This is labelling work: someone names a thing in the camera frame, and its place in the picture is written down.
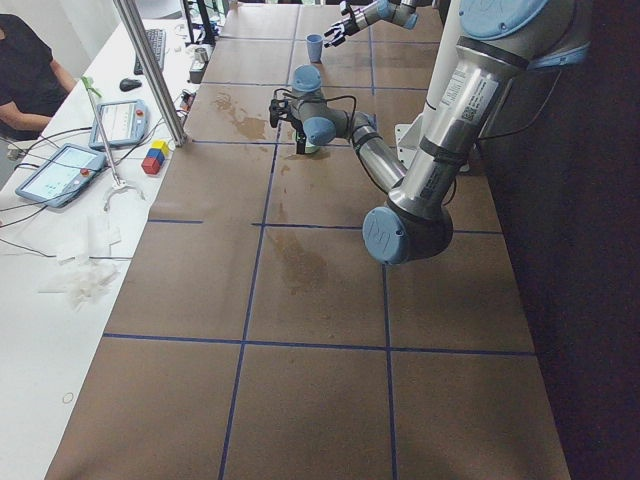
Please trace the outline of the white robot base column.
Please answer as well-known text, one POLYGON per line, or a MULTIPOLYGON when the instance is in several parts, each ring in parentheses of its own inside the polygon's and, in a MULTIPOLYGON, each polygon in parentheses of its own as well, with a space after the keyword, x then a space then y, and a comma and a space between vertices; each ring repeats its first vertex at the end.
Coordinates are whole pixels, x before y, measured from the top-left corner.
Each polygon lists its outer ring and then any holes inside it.
POLYGON ((449 1, 423 112, 410 125, 396 125, 396 150, 406 168, 413 162, 420 140, 435 119, 437 107, 458 63, 456 44, 462 34, 459 7, 459 1, 449 1))

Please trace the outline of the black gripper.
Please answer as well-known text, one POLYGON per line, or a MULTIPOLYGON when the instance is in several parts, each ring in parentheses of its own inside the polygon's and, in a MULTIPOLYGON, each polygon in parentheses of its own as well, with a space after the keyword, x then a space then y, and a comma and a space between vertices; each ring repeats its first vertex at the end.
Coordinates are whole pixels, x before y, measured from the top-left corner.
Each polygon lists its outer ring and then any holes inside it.
POLYGON ((306 153, 306 141, 308 137, 304 130, 304 124, 301 120, 293 118, 292 119, 292 128, 294 129, 293 138, 296 141, 296 153, 297 154, 305 154, 306 153))
POLYGON ((353 36, 366 29, 368 23, 362 13, 349 13, 340 22, 339 28, 330 28, 324 33, 324 47, 338 47, 346 41, 345 36, 353 36))

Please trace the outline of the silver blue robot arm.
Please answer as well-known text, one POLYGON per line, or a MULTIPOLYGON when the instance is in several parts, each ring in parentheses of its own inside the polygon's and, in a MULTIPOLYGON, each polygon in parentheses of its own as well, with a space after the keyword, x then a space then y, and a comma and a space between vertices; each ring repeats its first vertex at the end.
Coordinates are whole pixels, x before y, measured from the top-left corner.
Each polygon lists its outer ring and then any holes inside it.
POLYGON ((582 62, 590 45, 588 1, 454 1, 424 110, 409 127, 412 160, 403 163, 359 111, 336 110, 312 65, 295 70, 289 92, 275 95, 272 123, 287 121, 297 146, 347 140, 386 196, 365 217, 362 235, 370 255, 401 264, 438 255, 453 225, 443 200, 511 82, 536 69, 582 62))
POLYGON ((418 20, 416 1, 378 0, 356 7, 349 1, 341 1, 339 9, 343 18, 333 23, 324 33, 325 48, 337 47, 344 43, 347 37, 354 36, 380 21, 411 30, 418 20))

